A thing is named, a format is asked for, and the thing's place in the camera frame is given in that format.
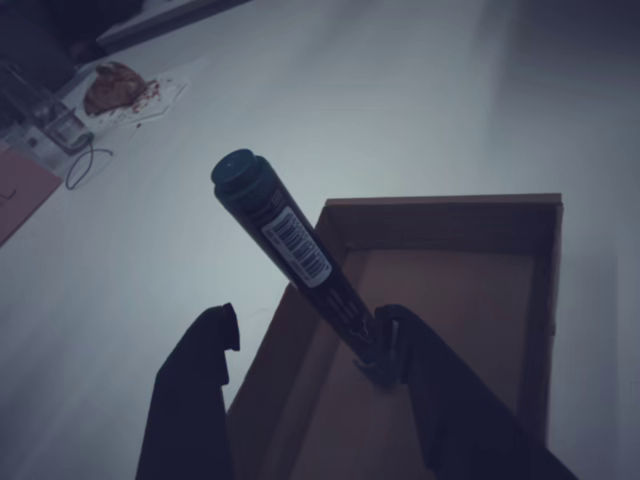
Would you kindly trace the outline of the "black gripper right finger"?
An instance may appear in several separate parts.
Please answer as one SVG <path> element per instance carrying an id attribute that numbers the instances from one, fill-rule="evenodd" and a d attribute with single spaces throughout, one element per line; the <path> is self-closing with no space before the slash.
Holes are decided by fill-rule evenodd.
<path id="1" fill-rule="evenodd" d="M 573 479 L 509 408 L 419 316 L 375 310 L 411 400 L 425 467 L 438 479 Z"/>

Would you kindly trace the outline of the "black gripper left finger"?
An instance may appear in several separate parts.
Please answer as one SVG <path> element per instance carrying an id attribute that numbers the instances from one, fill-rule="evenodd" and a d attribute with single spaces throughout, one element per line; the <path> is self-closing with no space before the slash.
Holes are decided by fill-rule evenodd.
<path id="1" fill-rule="evenodd" d="M 156 374 L 138 479 L 234 477 L 222 387 L 229 383 L 225 352 L 239 349 L 229 303 L 189 326 Z"/>

